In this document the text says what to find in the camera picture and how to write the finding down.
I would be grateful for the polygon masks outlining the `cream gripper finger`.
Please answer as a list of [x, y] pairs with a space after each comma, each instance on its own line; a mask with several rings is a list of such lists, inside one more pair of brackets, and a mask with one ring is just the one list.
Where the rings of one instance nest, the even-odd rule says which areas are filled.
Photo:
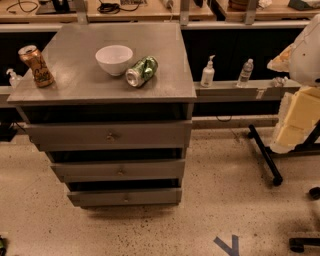
[[279, 154], [293, 150], [306, 140], [319, 120], [319, 88], [301, 87], [294, 94], [286, 92], [280, 103], [271, 150]]
[[278, 56], [270, 60], [267, 68], [276, 72], [288, 72], [293, 45], [287, 46]]

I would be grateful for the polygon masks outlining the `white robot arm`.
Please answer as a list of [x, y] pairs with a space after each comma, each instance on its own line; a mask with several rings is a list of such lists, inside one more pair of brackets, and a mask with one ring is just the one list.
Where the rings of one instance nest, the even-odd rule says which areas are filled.
[[270, 143], [273, 152], [284, 154], [302, 144], [320, 120], [320, 14], [267, 68], [288, 72], [301, 85], [294, 94], [284, 94]]

